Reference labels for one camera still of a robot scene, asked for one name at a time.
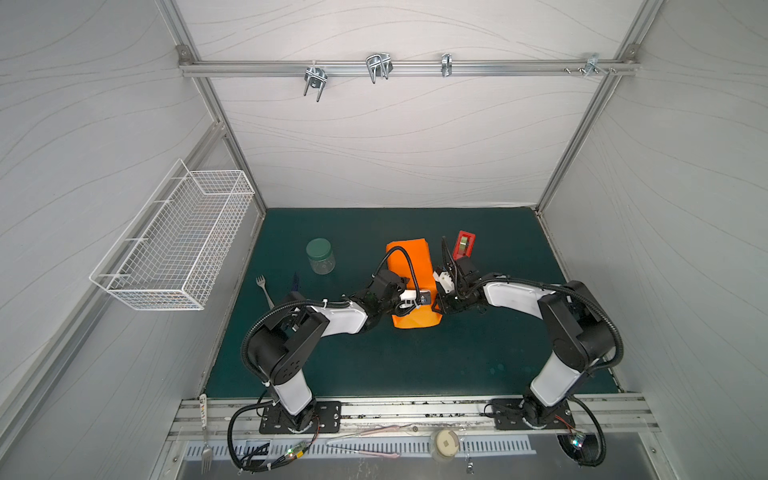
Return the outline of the orange wrapping paper sheet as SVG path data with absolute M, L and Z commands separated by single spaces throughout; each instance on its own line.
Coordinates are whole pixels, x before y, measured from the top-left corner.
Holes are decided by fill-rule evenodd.
M 437 326 L 443 315 L 435 312 L 433 306 L 437 298 L 437 286 L 433 277 L 433 265 L 430 258 L 430 250 L 428 243 L 425 239 L 414 239 L 390 242 L 386 246 L 386 250 L 389 251 L 393 247 L 402 247 L 408 253 L 412 266 L 414 267 L 414 273 L 419 283 L 419 289 L 422 293 L 428 291 L 431 296 L 431 304 L 429 306 L 419 306 L 412 313 L 404 317 L 398 317 L 392 315 L 393 325 L 397 329 L 421 329 Z

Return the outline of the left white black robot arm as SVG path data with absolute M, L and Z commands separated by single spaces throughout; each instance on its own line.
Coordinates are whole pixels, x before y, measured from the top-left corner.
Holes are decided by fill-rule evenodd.
M 301 416 L 315 400 L 303 367 L 320 340 L 357 335 L 385 316 L 405 312 L 401 296 L 411 284 L 406 277 L 382 270 L 361 291 L 339 301 L 292 294 L 248 331 L 240 349 L 242 363 L 285 413 Z

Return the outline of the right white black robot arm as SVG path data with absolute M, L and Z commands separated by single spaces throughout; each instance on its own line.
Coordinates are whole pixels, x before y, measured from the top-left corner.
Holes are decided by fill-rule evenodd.
M 539 427 L 594 373 L 624 357 L 621 334 L 585 284 L 551 284 L 500 273 L 482 275 L 461 258 L 433 273 L 436 309 L 449 315 L 472 307 L 506 308 L 540 319 L 552 353 L 515 408 Z

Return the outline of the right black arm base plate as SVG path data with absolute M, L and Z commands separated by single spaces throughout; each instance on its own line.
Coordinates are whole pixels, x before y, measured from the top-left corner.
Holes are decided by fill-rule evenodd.
M 571 430 L 575 421 L 567 400 L 545 406 L 533 396 L 491 399 L 482 414 L 496 430 Z

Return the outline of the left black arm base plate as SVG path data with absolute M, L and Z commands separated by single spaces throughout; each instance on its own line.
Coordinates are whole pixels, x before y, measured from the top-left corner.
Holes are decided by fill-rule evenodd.
M 268 406 L 262 416 L 259 433 L 310 434 L 338 433 L 341 423 L 339 401 L 312 400 L 298 414 L 291 415 L 281 404 Z

